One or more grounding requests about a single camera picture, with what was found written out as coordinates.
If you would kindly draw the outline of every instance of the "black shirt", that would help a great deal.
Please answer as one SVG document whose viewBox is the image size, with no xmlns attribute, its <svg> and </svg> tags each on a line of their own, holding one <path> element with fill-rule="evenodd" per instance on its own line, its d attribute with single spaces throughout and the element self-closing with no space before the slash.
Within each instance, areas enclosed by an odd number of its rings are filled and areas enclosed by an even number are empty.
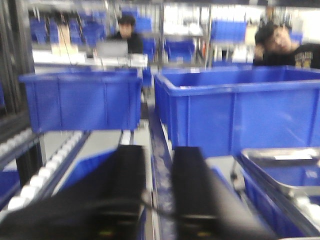
<svg viewBox="0 0 320 240">
<path fill-rule="evenodd" d="M 120 32 L 118 31 L 116 35 L 111 36 L 109 39 L 112 40 L 122 40 Z M 142 54 L 144 51 L 144 45 L 139 34 L 133 32 L 131 38 L 128 40 L 128 53 L 129 54 Z"/>
<path fill-rule="evenodd" d="M 263 60 L 253 60 L 255 66 L 291 65 L 299 68 L 320 69 L 320 44 L 300 45 L 289 54 L 265 53 Z"/>
</svg>

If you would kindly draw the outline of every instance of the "computer monitor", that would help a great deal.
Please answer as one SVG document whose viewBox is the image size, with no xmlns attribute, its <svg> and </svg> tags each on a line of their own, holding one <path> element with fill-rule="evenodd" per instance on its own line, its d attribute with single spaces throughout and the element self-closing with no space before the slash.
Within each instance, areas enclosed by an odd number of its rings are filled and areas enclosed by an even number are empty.
<svg viewBox="0 0 320 240">
<path fill-rule="evenodd" d="M 128 41 L 107 40 L 97 42 L 96 55 L 100 58 L 123 58 L 128 56 Z"/>
</svg>

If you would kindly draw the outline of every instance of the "person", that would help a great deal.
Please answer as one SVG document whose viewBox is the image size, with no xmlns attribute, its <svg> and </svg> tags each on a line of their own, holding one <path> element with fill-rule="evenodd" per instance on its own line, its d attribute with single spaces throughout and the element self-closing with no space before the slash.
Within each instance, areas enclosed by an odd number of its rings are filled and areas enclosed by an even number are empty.
<svg viewBox="0 0 320 240">
<path fill-rule="evenodd" d="M 134 32 L 136 19 L 131 15 L 123 15 L 118 19 L 119 31 L 111 36 L 111 40 L 127 40 L 129 54 L 142 54 L 143 41 L 139 34 Z"/>
<path fill-rule="evenodd" d="M 320 44 L 300 45 L 292 41 L 285 26 L 268 22 L 254 37 L 254 66 L 291 65 L 320 69 Z"/>
</svg>

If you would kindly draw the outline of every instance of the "metal tray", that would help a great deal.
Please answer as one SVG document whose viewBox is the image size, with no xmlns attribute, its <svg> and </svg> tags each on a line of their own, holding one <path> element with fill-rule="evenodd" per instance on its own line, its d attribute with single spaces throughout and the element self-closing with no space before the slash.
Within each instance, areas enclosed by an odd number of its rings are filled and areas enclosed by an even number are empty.
<svg viewBox="0 0 320 240">
<path fill-rule="evenodd" d="M 239 163 L 281 193 L 320 196 L 320 148 L 244 149 Z"/>
</svg>

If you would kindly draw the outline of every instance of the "blue bin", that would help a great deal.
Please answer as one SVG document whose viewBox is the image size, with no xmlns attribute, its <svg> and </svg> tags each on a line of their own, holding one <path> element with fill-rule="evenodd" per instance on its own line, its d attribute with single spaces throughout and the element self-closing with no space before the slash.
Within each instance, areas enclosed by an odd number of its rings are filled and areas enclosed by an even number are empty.
<svg viewBox="0 0 320 240">
<path fill-rule="evenodd" d="M 18 171 L 0 172 L 0 211 L 20 189 L 20 178 Z"/>
<path fill-rule="evenodd" d="M 66 72 L 21 76 L 34 132 L 134 130 L 142 80 L 132 72 Z"/>
<path fill-rule="evenodd" d="M 304 34 L 302 32 L 290 32 L 291 40 L 299 42 L 300 44 L 302 44 L 303 37 Z"/>
<path fill-rule="evenodd" d="M 47 33 L 34 33 L 31 35 L 32 40 L 37 42 L 38 44 L 45 44 L 47 42 Z"/>
<path fill-rule="evenodd" d="M 59 36 L 58 36 L 58 35 L 56 35 L 56 34 L 50 34 L 49 38 L 50 38 L 50 43 L 51 43 L 51 44 L 57 44 L 57 43 L 59 43 Z"/>
<path fill-rule="evenodd" d="M 135 18 L 139 17 L 139 10 L 136 7 L 122 7 L 122 15 L 131 15 Z"/>
<path fill-rule="evenodd" d="M 215 20 L 211 25 L 211 40 L 243 42 L 247 24 L 244 21 Z"/>
<path fill-rule="evenodd" d="M 164 49 L 168 54 L 169 62 L 182 60 L 184 63 L 190 63 L 195 52 L 193 40 L 170 41 L 166 40 Z"/>
<path fill-rule="evenodd" d="M 150 67 L 142 70 L 142 79 L 143 83 L 142 85 L 144 87 L 150 88 L 152 86 L 152 74 Z"/>
<path fill-rule="evenodd" d="M 63 186 L 61 187 L 61 190 L 72 186 L 73 184 L 77 183 L 78 181 L 83 179 L 85 176 L 93 172 L 95 169 L 99 167 L 100 164 L 102 164 L 114 152 L 115 150 L 113 149 L 110 151 L 102 152 L 100 154 L 82 159 L 79 162 L 77 162 L 73 171 L 71 172 L 71 174 L 68 176 Z"/>
<path fill-rule="evenodd" d="M 212 66 L 213 67 L 251 68 L 253 64 L 248 62 L 212 61 Z"/>
<path fill-rule="evenodd" d="M 156 109 L 173 148 L 205 157 L 320 146 L 319 79 L 293 67 L 172 70 L 154 77 Z"/>
<path fill-rule="evenodd" d="M 148 33 L 152 31 L 151 18 L 137 17 L 134 30 L 137 33 Z"/>
<path fill-rule="evenodd" d="M 0 83 L 0 106 L 4 106 L 4 105 L 5 105 L 5 95 L 2 89 L 2 84 Z"/>
<path fill-rule="evenodd" d="M 82 39 L 80 36 L 71 36 L 71 43 L 76 45 L 83 45 Z"/>
<path fill-rule="evenodd" d="M 148 60 L 153 61 L 156 51 L 156 41 L 155 39 L 143 39 L 143 53 L 148 55 Z"/>
<path fill-rule="evenodd" d="M 86 43 L 91 47 L 95 47 L 97 42 L 103 40 L 106 36 L 105 27 L 96 22 L 91 22 L 84 26 L 82 33 Z"/>
<path fill-rule="evenodd" d="M 268 223 L 281 238 L 305 237 L 301 230 L 290 220 L 255 181 L 242 171 L 246 195 Z"/>
</svg>

